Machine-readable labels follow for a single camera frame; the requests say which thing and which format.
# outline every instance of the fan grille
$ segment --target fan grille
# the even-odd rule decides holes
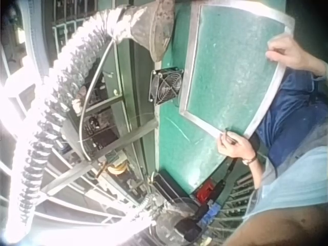
[[[172,73],[167,76],[158,88],[158,101],[167,101],[177,96],[181,87],[181,81],[181,75],[178,73]]]

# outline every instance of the blue object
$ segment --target blue object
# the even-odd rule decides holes
[[[326,120],[327,105],[314,97],[314,81],[324,80],[313,79],[310,72],[286,70],[280,90],[256,131],[269,149],[268,158],[275,168]]]
[[[263,186],[261,199],[244,220],[268,210],[327,203],[327,188],[327,147],[321,146],[305,153],[280,177]]]
[[[220,210],[221,210],[220,204],[217,203],[212,204],[208,212],[201,219],[200,223],[206,226],[209,225],[210,223],[212,223],[213,219],[220,212]]]

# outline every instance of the right hand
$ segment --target right hand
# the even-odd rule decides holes
[[[310,55],[304,51],[290,34],[283,33],[268,42],[266,57],[286,67],[296,70],[307,70]]]
[[[220,154],[232,158],[251,160],[256,155],[251,143],[234,132],[224,132],[217,139],[217,149]]]

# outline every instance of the left hand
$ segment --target left hand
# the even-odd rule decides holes
[[[232,143],[227,136],[235,140],[236,143]],[[255,156],[255,151],[251,143],[246,138],[234,132],[224,132],[217,139],[217,149],[220,154],[232,158],[251,160]]]

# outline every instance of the red object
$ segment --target red object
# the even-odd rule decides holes
[[[210,193],[213,191],[215,185],[213,182],[209,179],[207,180],[202,187],[197,191],[196,197],[199,200],[201,204],[205,204],[208,202],[208,198],[210,196]]]

